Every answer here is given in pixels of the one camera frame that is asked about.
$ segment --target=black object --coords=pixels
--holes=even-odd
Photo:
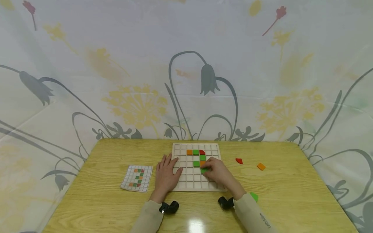
[[[217,201],[220,205],[220,207],[224,210],[229,210],[234,206],[233,198],[230,198],[229,200],[225,199],[225,197],[220,197]]]
[[[179,203],[177,201],[172,201],[171,205],[162,202],[161,208],[159,208],[159,212],[162,214],[174,214],[179,209]]]

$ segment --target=orange square tile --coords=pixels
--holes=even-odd
[[[260,170],[264,170],[264,169],[266,169],[266,167],[262,164],[262,163],[259,163],[258,165],[257,165],[257,167],[260,169]]]

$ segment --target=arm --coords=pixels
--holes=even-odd
[[[242,185],[234,178],[221,160],[210,158],[201,167],[210,171],[203,175],[223,184],[233,196],[236,214],[248,232],[275,233],[277,230],[269,223],[256,201],[247,194]]]
[[[178,183],[182,168],[179,168],[176,174],[172,169],[178,158],[171,160],[171,154],[168,157],[163,156],[156,167],[156,187],[149,200],[145,202],[141,209],[140,216],[137,218],[130,233],[155,233],[163,220],[163,214],[159,212],[162,202],[165,200],[169,191],[173,190]]]

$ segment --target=wooden table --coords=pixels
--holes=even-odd
[[[155,170],[147,193],[130,192],[119,187],[128,166],[155,166],[175,142],[185,141],[98,141],[44,232],[129,232],[154,189]],[[280,232],[357,232],[296,144],[218,143],[224,163],[246,191],[259,195],[258,204]],[[259,162],[264,171],[256,167]],[[231,197],[229,192],[169,193],[166,202],[176,200],[180,208],[164,216],[159,232],[245,232],[234,210],[218,205],[222,195]]]

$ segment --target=pattern cue card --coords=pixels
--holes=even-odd
[[[174,143],[172,145],[172,159],[179,158],[179,160],[173,168],[173,173],[175,174],[179,167],[183,168],[174,191],[226,192],[227,189],[224,186],[218,185],[202,175],[207,169],[200,167],[210,157],[222,160],[218,144]]]
[[[129,191],[147,192],[153,167],[130,165],[120,187]]]

